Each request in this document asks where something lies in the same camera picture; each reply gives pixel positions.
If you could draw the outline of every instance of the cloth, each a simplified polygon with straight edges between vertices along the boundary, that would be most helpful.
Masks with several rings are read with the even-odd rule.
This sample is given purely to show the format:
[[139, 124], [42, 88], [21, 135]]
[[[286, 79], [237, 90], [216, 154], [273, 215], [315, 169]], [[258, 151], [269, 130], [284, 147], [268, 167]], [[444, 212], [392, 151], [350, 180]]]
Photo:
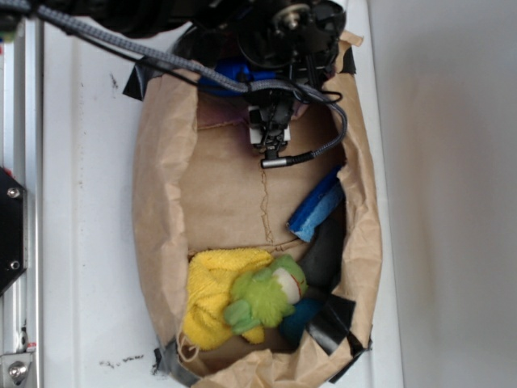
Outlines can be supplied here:
[[[232, 335], [223, 317], [231, 302], [230, 289], [244, 272], [257, 271], [271, 264], [273, 256], [256, 248], [203, 251], [189, 264], [187, 313], [183, 333], [201, 350], [213, 350]], [[264, 341], [263, 327], [242, 334], [252, 344]]]

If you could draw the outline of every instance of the bag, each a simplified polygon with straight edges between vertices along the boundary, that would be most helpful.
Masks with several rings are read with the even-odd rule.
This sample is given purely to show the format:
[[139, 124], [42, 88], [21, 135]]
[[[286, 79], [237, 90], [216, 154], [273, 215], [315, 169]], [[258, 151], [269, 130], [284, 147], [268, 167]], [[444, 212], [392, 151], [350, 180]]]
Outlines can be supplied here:
[[[343, 33], [338, 70], [360, 41]], [[337, 73], [326, 89], [343, 94], [339, 104], [348, 115], [343, 148], [265, 171], [246, 139], [247, 110], [239, 98], [198, 93], [167, 75], [147, 86], [133, 175], [138, 269], [162, 366], [186, 385], [320, 386], [369, 348], [381, 266], [372, 157], [353, 74]], [[290, 154], [313, 150], [339, 127], [325, 106], [301, 109], [296, 116]], [[285, 223], [337, 164], [344, 164], [338, 178], [346, 195], [340, 213], [346, 223], [341, 281], [307, 325], [300, 346], [286, 347], [277, 331], [269, 330], [264, 344], [235, 336], [214, 351], [193, 350], [182, 334], [189, 259], [199, 251], [236, 247], [299, 259], [309, 245]]]

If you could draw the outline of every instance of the toy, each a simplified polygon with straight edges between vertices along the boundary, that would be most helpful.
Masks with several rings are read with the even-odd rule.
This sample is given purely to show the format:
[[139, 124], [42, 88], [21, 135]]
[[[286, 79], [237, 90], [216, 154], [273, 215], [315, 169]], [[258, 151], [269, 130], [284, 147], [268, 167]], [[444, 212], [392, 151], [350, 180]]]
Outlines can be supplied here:
[[295, 304], [296, 312], [286, 317], [280, 324], [280, 334], [294, 347], [300, 344], [305, 324], [323, 308], [324, 303], [316, 299], [304, 298]]
[[255, 327], [277, 327], [295, 312], [307, 290], [305, 274], [290, 255], [283, 255], [266, 268], [240, 275], [231, 289], [232, 303], [225, 321], [240, 335]]

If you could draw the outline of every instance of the blue sponge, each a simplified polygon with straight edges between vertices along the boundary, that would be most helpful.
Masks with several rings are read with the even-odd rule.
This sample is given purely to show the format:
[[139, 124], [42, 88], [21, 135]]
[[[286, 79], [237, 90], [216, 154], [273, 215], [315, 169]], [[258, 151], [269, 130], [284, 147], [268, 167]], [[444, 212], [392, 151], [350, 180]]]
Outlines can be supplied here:
[[294, 314], [284, 318], [280, 324], [280, 334], [292, 345], [297, 347], [300, 344], [301, 336], [304, 334], [305, 324], [323, 308], [324, 303], [316, 299], [302, 299], [295, 304]]
[[322, 179], [304, 199], [288, 222], [288, 228], [299, 239], [308, 243], [316, 228], [328, 218], [345, 197], [338, 179], [341, 166], [337, 166]]

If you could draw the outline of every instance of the gray cable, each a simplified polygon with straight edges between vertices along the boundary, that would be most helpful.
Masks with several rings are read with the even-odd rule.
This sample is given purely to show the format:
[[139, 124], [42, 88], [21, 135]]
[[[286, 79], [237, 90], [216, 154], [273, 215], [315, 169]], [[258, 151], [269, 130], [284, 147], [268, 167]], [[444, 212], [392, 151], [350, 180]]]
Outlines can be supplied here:
[[[10, 11], [18, 11], [26, 14], [31, 11], [31, 4], [27, 0], [0, 0], [0, 8], [8, 9]], [[250, 83], [234, 81], [233, 79], [227, 78], [223, 74], [217, 73], [215, 70], [209, 69], [201, 65], [200, 63], [189, 61], [188, 59], [178, 57], [177, 55], [164, 53], [154, 48], [149, 48], [142, 44], [138, 44], [136, 42], [120, 38], [109, 32], [105, 32], [99, 28], [91, 26], [90, 24], [84, 23], [72, 16], [69, 16], [59, 11], [52, 10], [46, 6], [39, 6], [36, 11], [36, 14], [43, 20], [46, 20], [49, 23], [56, 25], [57, 27], [63, 29], [66, 32], [89, 36], [93, 39], [101, 40], [104, 43], [116, 46], [119, 49], [131, 51], [181, 69], [192, 71], [203, 77], [211, 79], [214, 82], [217, 82], [218, 84], [222, 85], [224, 88], [228, 90], [235, 91], [237, 93], [261, 91], [264, 89], [277, 89], [291, 92], [298, 91], [293, 85], [278, 79]], [[325, 94], [321, 93], [320, 91], [317, 91], [311, 86], [299, 85], [299, 87], [302, 88], [304, 92], [310, 97], [312, 97], [314, 100], [319, 101], [321, 103], [329, 102], [329, 99]], [[329, 141], [325, 145], [322, 145], [315, 151], [311, 152], [314, 158], [338, 145], [346, 135], [347, 114], [336, 103], [330, 103], [328, 105], [330, 109], [336, 111], [342, 117], [342, 129], [339, 136], [337, 136], [334, 140]]]
[[27, 0], [1, 0], [0, 6], [6, 11], [16, 11], [26, 14], [31, 11], [31, 3]]

